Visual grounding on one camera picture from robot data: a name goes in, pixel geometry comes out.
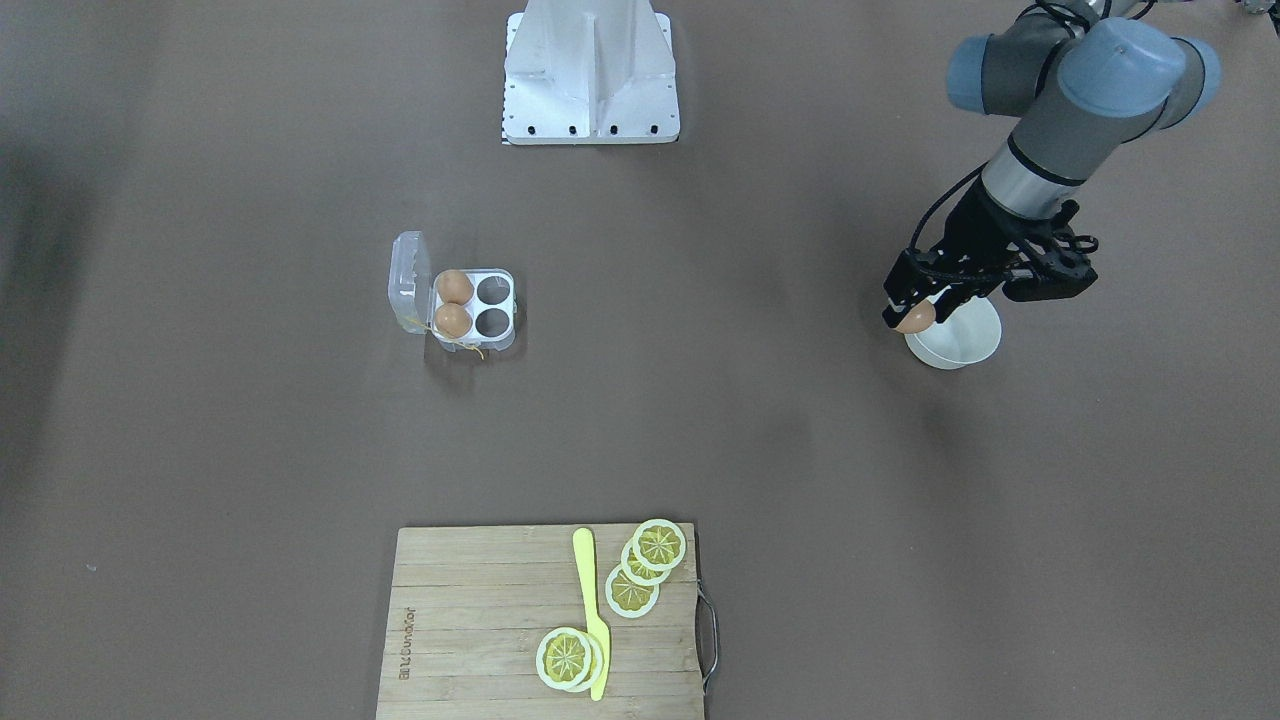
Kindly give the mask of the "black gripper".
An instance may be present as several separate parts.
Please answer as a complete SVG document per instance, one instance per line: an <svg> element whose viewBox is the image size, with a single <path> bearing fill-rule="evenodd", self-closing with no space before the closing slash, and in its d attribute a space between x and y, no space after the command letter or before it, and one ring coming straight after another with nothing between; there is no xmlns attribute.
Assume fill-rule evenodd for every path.
<svg viewBox="0 0 1280 720"><path fill-rule="evenodd" d="M952 195L941 238L920 249L922 232ZM1000 206L978 179L963 179L936 200L887 274L884 324L893 331L922 300L931 300L943 324L964 304L1002 290L1014 302L1071 299L1098 274L1091 255L1100 241L1071 228L1080 205L1069 199L1047 219L1025 219Z"/></svg>

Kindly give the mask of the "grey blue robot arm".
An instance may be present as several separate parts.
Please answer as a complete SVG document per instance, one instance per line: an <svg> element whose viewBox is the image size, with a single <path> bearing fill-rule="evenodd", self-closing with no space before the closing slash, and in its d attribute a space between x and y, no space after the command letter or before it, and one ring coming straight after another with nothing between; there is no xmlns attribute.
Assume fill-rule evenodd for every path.
<svg viewBox="0 0 1280 720"><path fill-rule="evenodd" d="M1002 33L965 38L950 102L1015 126L993 156L923 217L884 279L884 324L911 334L1001 291L1015 302L1076 297L1097 278L1098 240L1073 229L1078 190L1124 143L1179 126L1222 82L1216 51L1126 15L1125 1L1032 1Z"/></svg>

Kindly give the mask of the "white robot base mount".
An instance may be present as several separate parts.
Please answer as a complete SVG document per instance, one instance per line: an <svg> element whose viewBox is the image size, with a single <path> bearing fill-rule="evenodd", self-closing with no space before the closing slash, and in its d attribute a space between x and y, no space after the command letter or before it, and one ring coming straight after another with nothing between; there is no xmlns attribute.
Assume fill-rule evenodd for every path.
<svg viewBox="0 0 1280 720"><path fill-rule="evenodd" d="M652 3L530 1L507 18L504 41L504 143L678 140L672 24Z"/></svg>

